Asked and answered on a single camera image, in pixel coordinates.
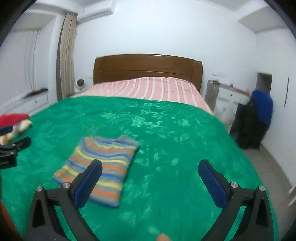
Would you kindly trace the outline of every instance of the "beige curtain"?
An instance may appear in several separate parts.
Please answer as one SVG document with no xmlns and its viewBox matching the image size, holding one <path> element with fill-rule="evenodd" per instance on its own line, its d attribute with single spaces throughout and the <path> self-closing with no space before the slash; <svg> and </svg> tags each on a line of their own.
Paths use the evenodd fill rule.
<svg viewBox="0 0 296 241">
<path fill-rule="evenodd" d="M 77 15 L 67 13 L 60 36 L 57 59 L 57 95 L 65 99 L 74 94 L 74 62 L 73 49 L 76 36 Z"/>
</svg>

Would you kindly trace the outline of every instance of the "pink striped bedsheet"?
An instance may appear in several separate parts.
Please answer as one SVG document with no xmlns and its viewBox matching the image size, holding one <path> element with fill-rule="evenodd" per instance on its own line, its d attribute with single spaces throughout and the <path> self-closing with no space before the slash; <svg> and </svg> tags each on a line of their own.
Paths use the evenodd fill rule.
<svg viewBox="0 0 296 241">
<path fill-rule="evenodd" d="M 78 96 L 120 96 L 190 104 L 213 114 L 195 86 L 177 78 L 142 77 L 96 84 Z"/>
</svg>

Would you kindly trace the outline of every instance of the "blue gripper pad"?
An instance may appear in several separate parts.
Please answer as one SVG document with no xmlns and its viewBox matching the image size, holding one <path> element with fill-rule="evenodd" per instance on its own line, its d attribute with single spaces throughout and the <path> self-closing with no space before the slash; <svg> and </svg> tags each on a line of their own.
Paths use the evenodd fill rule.
<svg viewBox="0 0 296 241">
<path fill-rule="evenodd" d="M 76 209 L 84 207 L 103 171 L 101 161 L 93 160 L 72 182 L 71 196 Z"/>
<path fill-rule="evenodd" d="M 219 173 L 207 164 L 207 160 L 202 160 L 198 164 L 198 174 L 209 191 L 215 205 L 225 208 L 228 203 L 227 193 L 222 184 L 218 181 Z"/>
</svg>

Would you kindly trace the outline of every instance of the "drawer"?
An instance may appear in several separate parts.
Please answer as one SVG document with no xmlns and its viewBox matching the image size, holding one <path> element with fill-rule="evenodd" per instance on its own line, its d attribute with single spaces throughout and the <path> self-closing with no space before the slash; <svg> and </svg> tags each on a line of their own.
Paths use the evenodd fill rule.
<svg viewBox="0 0 296 241">
<path fill-rule="evenodd" d="M 240 103 L 247 104 L 249 102 L 249 100 L 250 100 L 249 96 L 242 95 Z"/>
<path fill-rule="evenodd" d="M 24 113 L 24 107 L 23 105 L 18 105 L 17 107 L 12 108 L 7 113 Z"/>
<path fill-rule="evenodd" d="M 230 90 L 219 88 L 218 98 L 240 103 L 241 95 Z"/>
<path fill-rule="evenodd" d="M 47 95 L 44 94 L 44 95 L 41 95 L 41 96 L 37 96 L 35 98 L 32 98 L 28 101 L 26 101 L 23 106 L 24 106 L 24 111 L 26 113 L 29 113 L 31 112 L 32 110 L 34 109 L 37 109 L 45 104 L 48 103 L 48 100 L 47 100 Z"/>
</svg>

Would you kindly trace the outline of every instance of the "folded sweater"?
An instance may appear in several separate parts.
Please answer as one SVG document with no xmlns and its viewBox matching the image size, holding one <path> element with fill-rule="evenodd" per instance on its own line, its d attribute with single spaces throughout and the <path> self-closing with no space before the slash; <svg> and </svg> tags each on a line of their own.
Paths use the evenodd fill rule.
<svg viewBox="0 0 296 241">
<path fill-rule="evenodd" d="M 62 185 L 72 182 L 88 165 L 98 159 L 103 172 L 90 199 L 110 207 L 118 207 L 123 181 L 139 143 L 125 136 L 118 139 L 84 137 L 64 166 L 55 172 L 53 179 Z"/>
</svg>

